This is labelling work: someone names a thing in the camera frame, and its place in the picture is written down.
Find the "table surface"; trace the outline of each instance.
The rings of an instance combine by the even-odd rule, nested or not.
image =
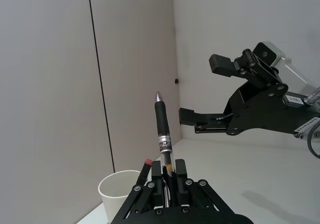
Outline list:
[[[254,223],[320,223],[320,160],[306,145],[283,148],[182,139],[173,148],[175,158],[186,161],[189,178],[206,179],[235,213]],[[107,223],[103,204],[78,224],[87,223]]]

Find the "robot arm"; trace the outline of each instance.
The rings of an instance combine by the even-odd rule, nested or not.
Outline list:
[[[223,113],[198,114],[180,108],[180,123],[194,126],[195,133],[221,133],[238,135],[241,132],[262,128],[303,139],[312,130],[313,141],[318,140],[320,125],[320,88],[311,95],[302,93],[315,88],[292,66],[289,58],[270,42],[259,43],[253,52],[243,51],[233,62],[223,56],[212,55],[209,59],[213,73],[247,79],[229,98]],[[285,76],[284,83],[279,73]],[[319,158],[312,147],[312,154]]]

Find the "red eraser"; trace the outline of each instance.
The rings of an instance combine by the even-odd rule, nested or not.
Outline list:
[[[147,164],[147,165],[152,165],[152,160],[147,158],[147,159],[145,160],[145,164]]]

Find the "pen grip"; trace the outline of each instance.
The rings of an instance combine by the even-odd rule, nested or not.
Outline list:
[[[156,116],[156,124],[157,124],[157,129],[158,129],[158,135],[160,134],[169,134],[169,125],[168,125],[168,120],[167,120],[167,113],[166,113],[166,105],[163,101],[157,101],[154,104],[154,109],[156,111],[155,116]]]

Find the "silver pen tip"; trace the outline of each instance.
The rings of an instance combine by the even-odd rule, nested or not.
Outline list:
[[[156,99],[155,99],[156,102],[158,102],[158,101],[163,101],[162,96],[161,96],[161,94],[160,94],[159,91],[156,92],[155,96],[156,96],[156,97],[155,97],[155,98],[156,98]]]

